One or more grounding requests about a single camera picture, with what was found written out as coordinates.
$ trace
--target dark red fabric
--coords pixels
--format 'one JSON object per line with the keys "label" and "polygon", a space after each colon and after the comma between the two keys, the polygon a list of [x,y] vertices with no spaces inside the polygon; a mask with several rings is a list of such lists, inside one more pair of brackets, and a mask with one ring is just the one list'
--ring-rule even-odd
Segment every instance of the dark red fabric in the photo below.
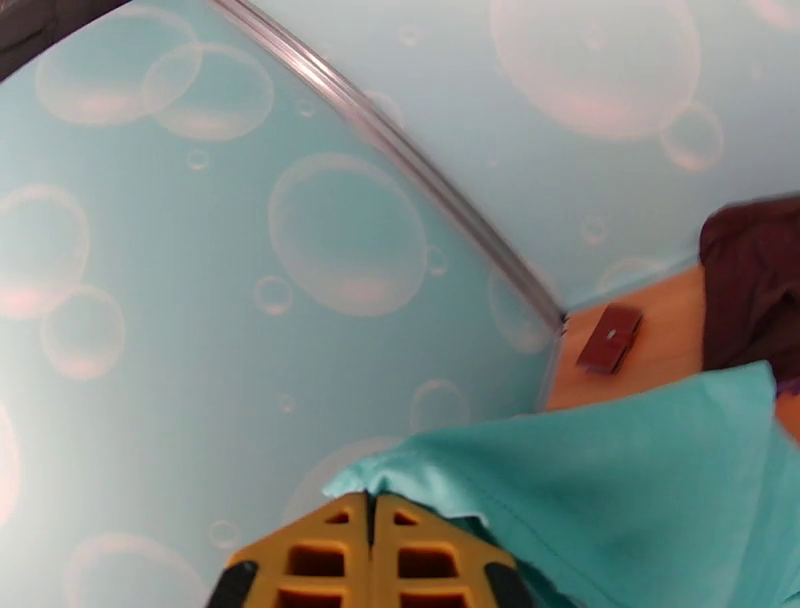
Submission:
{"label": "dark red fabric", "polygon": [[767,360],[800,378],[800,194],[723,207],[700,234],[703,369]]}

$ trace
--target wooden surface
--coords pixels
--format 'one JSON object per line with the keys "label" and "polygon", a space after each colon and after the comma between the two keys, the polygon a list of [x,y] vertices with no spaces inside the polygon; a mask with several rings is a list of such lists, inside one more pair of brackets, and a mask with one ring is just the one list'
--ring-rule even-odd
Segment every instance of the wooden surface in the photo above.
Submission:
{"label": "wooden surface", "polygon": [[[615,302],[644,310],[633,349],[615,376],[575,366],[605,305],[570,316],[549,409],[617,399],[676,382],[701,371],[705,316],[703,270],[688,270]],[[800,398],[781,397],[778,417],[800,439]]]}

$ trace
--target curved wall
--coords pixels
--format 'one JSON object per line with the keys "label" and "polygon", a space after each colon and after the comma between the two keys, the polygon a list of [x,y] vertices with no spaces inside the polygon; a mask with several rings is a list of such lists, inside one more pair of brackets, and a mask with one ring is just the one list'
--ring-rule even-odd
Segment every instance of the curved wall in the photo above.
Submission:
{"label": "curved wall", "polygon": [[253,0],[400,116],[568,309],[800,188],[791,0]]}
{"label": "curved wall", "polygon": [[0,605],[198,607],[350,460],[539,407],[554,336],[209,6],[0,87]]}

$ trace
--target teal shirt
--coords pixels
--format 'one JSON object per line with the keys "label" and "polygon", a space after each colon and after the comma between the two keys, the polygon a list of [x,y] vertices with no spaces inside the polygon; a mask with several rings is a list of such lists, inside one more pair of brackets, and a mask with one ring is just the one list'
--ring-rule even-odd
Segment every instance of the teal shirt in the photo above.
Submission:
{"label": "teal shirt", "polygon": [[325,493],[477,518],[553,608],[778,608],[800,592],[800,450],[774,395],[758,363],[415,435]]}

